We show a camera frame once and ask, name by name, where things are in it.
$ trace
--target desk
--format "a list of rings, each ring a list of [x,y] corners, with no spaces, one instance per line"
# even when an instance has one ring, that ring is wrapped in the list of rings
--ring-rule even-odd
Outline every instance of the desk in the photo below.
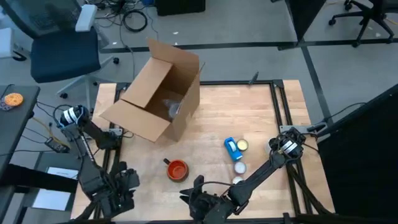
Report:
[[[99,88],[93,121],[102,128],[109,123],[98,115],[113,104],[115,86],[105,84]],[[284,86],[293,123],[310,124],[299,81],[284,81]],[[179,142],[163,137],[155,144],[138,136],[123,139],[121,161],[137,170],[141,185],[134,193],[135,209],[113,220],[190,220],[187,204],[179,199],[180,190],[192,187],[193,180],[200,174],[205,176],[205,181],[228,183],[235,176],[233,163],[223,145],[224,139],[234,137],[248,141],[249,149],[243,154],[243,162],[248,168],[243,175],[246,178],[268,160],[264,144],[277,136],[276,124],[269,85],[201,86],[200,105]],[[313,138],[308,137],[306,143],[316,147]],[[103,152],[96,155],[97,160],[102,157]],[[190,173],[185,182],[177,184],[167,178],[165,157],[182,159],[188,164]],[[308,187],[327,209],[333,211],[319,155],[306,148],[302,163]],[[225,190],[220,185],[203,188],[217,194]],[[89,203],[79,191],[80,188],[76,193],[72,218],[79,216]],[[302,198],[299,198],[299,203],[303,208]],[[281,217],[284,212],[294,217],[287,173],[282,168],[253,192],[249,205],[240,216],[232,215],[230,218],[272,218]]]
[[[7,86],[0,86],[0,95]],[[36,98],[39,95],[40,88],[37,86],[10,86],[5,95],[9,93],[20,93],[24,96],[24,102],[17,108],[10,111],[0,111],[0,126],[6,128],[0,132],[0,154],[14,152],[19,138],[24,131],[28,119],[32,116],[33,107],[36,104]],[[0,157],[0,178],[3,175],[12,154]],[[6,214],[7,207],[14,193],[14,187],[0,187],[0,220]]]
[[[0,86],[0,95],[7,86]],[[38,187],[50,190],[74,192],[77,181],[57,175],[47,174],[25,167],[10,164],[12,152],[15,151],[22,132],[29,118],[33,116],[33,107],[40,88],[37,86],[10,86],[6,94],[20,93],[24,102],[9,111],[0,111],[0,222],[3,220],[16,186]]]

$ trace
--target bottle cap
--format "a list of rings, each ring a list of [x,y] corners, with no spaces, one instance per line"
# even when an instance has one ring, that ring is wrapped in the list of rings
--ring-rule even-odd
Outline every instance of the bottle cap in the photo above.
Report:
[[[246,172],[246,165],[243,162],[237,162],[234,169],[237,174],[244,174]]]
[[[236,142],[236,145],[238,145],[238,149],[241,151],[245,151],[249,147],[249,143],[244,139],[241,139],[238,142]]]
[[[234,179],[232,179],[232,184],[237,184],[239,181],[242,181],[243,178],[242,177],[234,177]]]

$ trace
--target wooden table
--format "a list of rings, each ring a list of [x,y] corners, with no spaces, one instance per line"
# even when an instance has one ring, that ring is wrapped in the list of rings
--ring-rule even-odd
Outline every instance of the wooden table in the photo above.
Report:
[[[299,81],[286,80],[284,85],[293,123],[310,124]],[[109,122],[98,115],[113,104],[115,88],[116,84],[102,84],[99,87],[93,121],[102,128],[107,128]],[[284,114],[281,103],[279,107]],[[269,85],[201,86],[200,105],[179,142],[164,137],[156,143],[138,136],[123,139],[121,161],[126,161],[130,168],[137,170],[141,185],[134,193],[135,209],[113,220],[190,220],[188,205],[179,198],[180,190],[193,187],[194,179],[200,174],[205,176],[205,181],[227,183],[231,183],[236,176],[223,145],[226,138],[244,138],[249,143],[249,149],[242,158],[248,168],[243,175],[245,179],[268,160],[264,144],[277,135]],[[317,146],[314,138],[308,137],[306,143]],[[164,158],[182,159],[188,164],[190,173],[185,182],[178,184],[167,178]],[[97,153],[96,160],[102,163],[102,151]],[[305,148],[302,163],[308,187],[327,209],[333,211],[319,155]],[[203,186],[203,189],[221,194],[226,187],[211,184]],[[297,189],[303,211],[302,194],[298,186]],[[77,217],[88,203],[89,200],[78,188],[72,218]],[[230,218],[272,218],[281,217],[284,212],[294,217],[285,167],[277,170],[253,192],[249,205],[239,216],[231,215]]]

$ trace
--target black office chair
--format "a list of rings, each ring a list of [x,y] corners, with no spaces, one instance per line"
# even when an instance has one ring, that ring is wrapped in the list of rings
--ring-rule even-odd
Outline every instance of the black office chair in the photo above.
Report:
[[[33,79],[37,83],[47,83],[79,77],[57,94],[66,98],[67,90],[85,83],[87,107],[91,108],[90,86],[97,85],[97,82],[110,82],[93,74],[112,60],[119,63],[119,59],[114,57],[99,61],[98,46],[108,45],[109,40],[95,29],[96,7],[86,7],[91,9],[91,17],[82,13],[85,16],[81,19],[82,7],[75,0],[0,0],[0,5],[18,28],[34,40],[30,53]],[[89,24],[84,30],[76,27],[81,20]]]
[[[372,8],[369,8],[354,0],[346,0],[344,2],[344,5],[347,11],[349,11],[353,7],[352,4],[358,6],[361,11],[334,15],[331,18],[331,20],[329,20],[329,25],[333,26],[336,24],[336,18],[339,17],[351,17],[351,16],[363,17],[362,21],[359,23],[360,25],[362,25],[362,29],[361,32],[359,32],[356,42],[353,43],[353,47],[357,47],[361,44],[362,35],[365,32],[365,29],[367,28],[368,23],[371,19],[377,22],[390,34],[390,37],[387,40],[388,44],[392,43],[392,41],[394,40],[394,33],[390,29],[390,27],[386,24],[386,22],[384,22],[384,19],[386,18],[386,13],[398,12],[398,0],[369,0],[369,1],[373,3]]]

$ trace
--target white paper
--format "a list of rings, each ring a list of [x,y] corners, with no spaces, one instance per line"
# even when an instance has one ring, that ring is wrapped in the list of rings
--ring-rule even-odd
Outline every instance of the white paper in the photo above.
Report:
[[[60,175],[62,177],[68,177],[76,180],[78,171],[57,167],[49,167],[47,173]],[[65,211],[70,194],[71,193],[68,192],[40,189],[32,207]]]

